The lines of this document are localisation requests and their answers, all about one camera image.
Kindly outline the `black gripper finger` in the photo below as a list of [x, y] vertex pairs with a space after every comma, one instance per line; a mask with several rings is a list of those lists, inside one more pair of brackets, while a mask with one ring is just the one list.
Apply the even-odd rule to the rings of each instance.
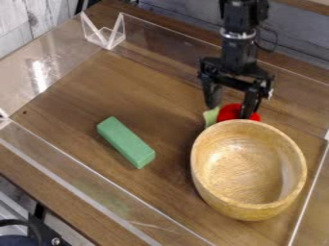
[[250, 88], [246, 92], [244, 100], [240, 107], [240, 118], [250, 119], [251, 115], [256, 112], [259, 104], [259, 91]]
[[201, 80], [201, 89], [204, 95], [204, 102], [208, 109], [215, 108], [222, 99], [222, 85], [216, 84], [209, 79]]

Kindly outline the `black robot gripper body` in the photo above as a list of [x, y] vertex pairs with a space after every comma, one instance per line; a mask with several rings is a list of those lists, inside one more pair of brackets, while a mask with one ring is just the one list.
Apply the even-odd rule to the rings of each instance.
[[197, 79], [209, 79], [222, 87], [247, 92], [250, 88], [259, 91], [259, 98], [268, 99], [272, 94], [274, 75], [270, 74], [255, 62], [242, 69], [226, 69], [220, 58], [204, 57], [199, 60]]

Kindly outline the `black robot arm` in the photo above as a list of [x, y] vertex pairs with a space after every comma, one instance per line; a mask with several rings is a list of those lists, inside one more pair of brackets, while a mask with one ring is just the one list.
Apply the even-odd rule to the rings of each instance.
[[199, 59], [197, 79], [209, 109], [220, 102], [224, 86], [244, 93], [238, 117], [248, 119], [272, 93], [274, 76], [258, 66], [256, 28], [268, 16], [268, 0], [218, 0], [222, 27], [220, 56]]

